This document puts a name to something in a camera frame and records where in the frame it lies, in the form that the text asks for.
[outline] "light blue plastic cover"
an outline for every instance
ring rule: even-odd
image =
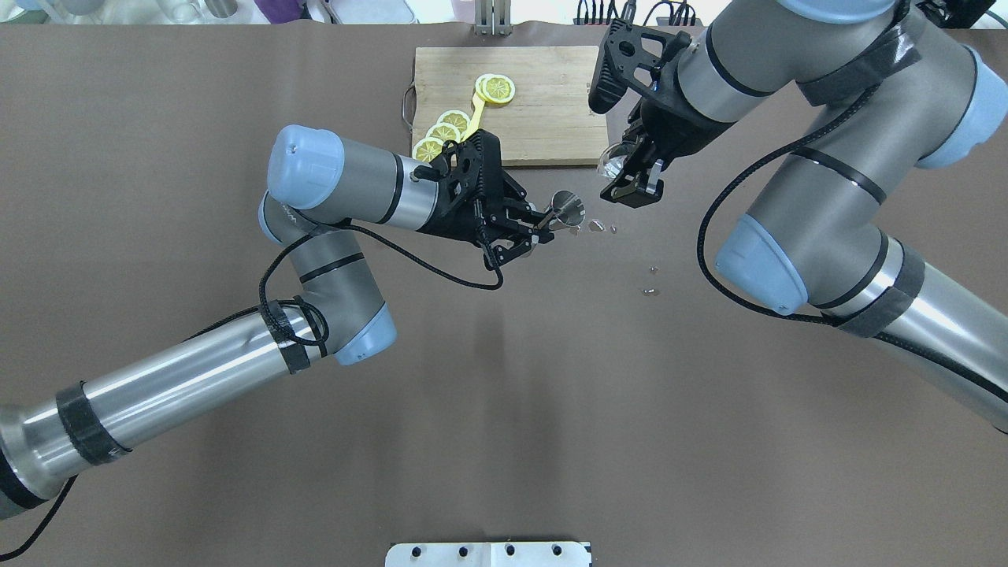
[[[885,13],[896,0],[777,0],[788,10],[825,23],[859,23]]]
[[[973,146],[987,141],[1008,114],[1008,86],[980,59],[980,53],[966,45],[977,66],[977,83],[963,119],[949,139],[917,161],[917,167],[944,167],[967,156]]]
[[[259,228],[262,229],[262,233],[266,235],[266,238],[269,238],[273,242],[282,245],[283,242],[280,242],[279,238],[273,236],[273,231],[271,231],[269,229],[269,226],[266,224],[266,196],[268,195],[269,192],[264,193],[262,196],[262,201],[259,202]]]
[[[344,160],[340,136],[290,124],[276,136],[266,187],[280,203],[312,209],[333,194],[343,176]]]
[[[388,313],[388,304],[385,304],[361,332],[334,356],[340,364],[350,366],[392,346],[396,336],[395,323]]]
[[[722,275],[781,315],[808,301],[804,281],[763,225],[743,215],[715,257]]]

